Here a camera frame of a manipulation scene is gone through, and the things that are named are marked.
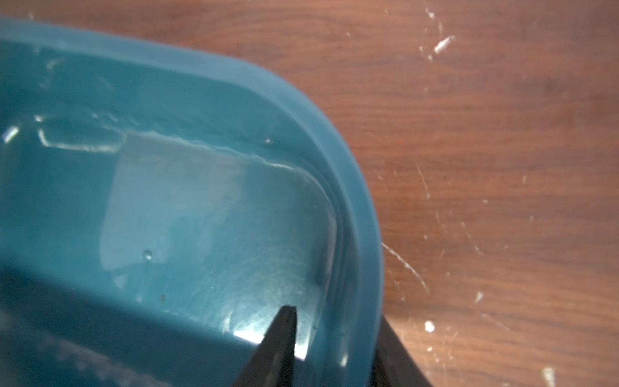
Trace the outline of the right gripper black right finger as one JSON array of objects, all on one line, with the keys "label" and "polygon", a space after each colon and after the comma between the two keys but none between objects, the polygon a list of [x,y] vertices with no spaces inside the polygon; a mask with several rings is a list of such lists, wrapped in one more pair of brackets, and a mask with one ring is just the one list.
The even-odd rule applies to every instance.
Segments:
[{"label": "right gripper black right finger", "polygon": [[381,317],[372,374],[373,387],[432,387],[385,316]]}]

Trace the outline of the teal plastic storage box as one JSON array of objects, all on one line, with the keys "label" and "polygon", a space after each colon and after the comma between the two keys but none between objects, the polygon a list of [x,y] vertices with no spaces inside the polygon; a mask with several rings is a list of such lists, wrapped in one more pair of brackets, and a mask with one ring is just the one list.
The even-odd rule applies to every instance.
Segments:
[{"label": "teal plastic storage box", "polygon": [[243,61],[1,20],[1,383],[229,386],[282,306],[296,386],[367,386],[368,187]]}]

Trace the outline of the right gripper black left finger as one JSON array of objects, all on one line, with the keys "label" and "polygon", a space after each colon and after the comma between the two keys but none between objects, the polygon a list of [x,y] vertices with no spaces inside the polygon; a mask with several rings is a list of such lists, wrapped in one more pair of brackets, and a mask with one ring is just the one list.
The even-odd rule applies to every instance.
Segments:
[{"label": "right gripper black left finger", "polygon": [[298,313],[282,306],[233,387],[288,387],[293,385]]}]

